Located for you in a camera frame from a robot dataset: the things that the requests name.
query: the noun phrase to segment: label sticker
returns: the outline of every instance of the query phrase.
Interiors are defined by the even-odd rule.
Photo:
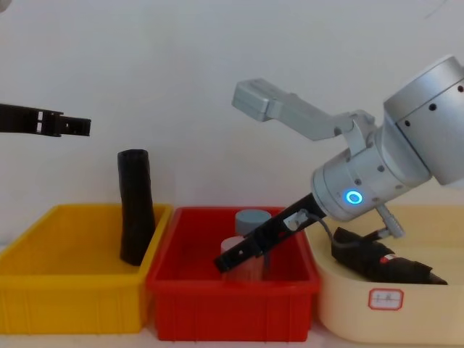
[[[403,291],[399,289],[372,289],[369,291],[369,308],[372,310],[400,310]]]

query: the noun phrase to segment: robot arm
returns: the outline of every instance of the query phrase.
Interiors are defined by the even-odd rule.
[[[439,60],[388,98],[380,128],[363,111],[332,117],[261,79],[240,82],[232,104],[255,120],[280,120],[311,140],[343,134],[349,148],[313,173],[311,194],[220,255],[215,264],[221,272],[326,215],[348,221],[376,209],[386,227],[366,239],[400,237],[404,232],[386,202],[432,176],[442,185],[464,179],[464,68],[454,57]]]
[[[357,110],[330,116],[296,94],[288,94],[262,78],[239,82],[232,105],[260,122],[279,120],[309,140],[343,134],[351,155],[366,148],[369,134],[376,129],[376,119],[367,112]]]
[[[89,136],[91,121],[62,112],[0,104],[0,133],[28,133],[59,137]]]

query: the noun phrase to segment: black foam tube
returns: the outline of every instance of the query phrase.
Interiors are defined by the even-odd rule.
[[[120,258],[139,266],[155,228],[148,152],[140,149],[120,152],[117,167],[123,203]]]

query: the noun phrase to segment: white backdrop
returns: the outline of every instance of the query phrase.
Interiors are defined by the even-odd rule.
[[[264,77],[330,113],[382,102],[445,54],[464,1],[14,0],[0,14],[0,102],[92,119],[90,138],[0,135],[0,241],[52,205],[118,202],[117,153],[149,150],[156,202],[286,205],[344,148],[236,111]],[[430,182],[401,203],[464,203]]]

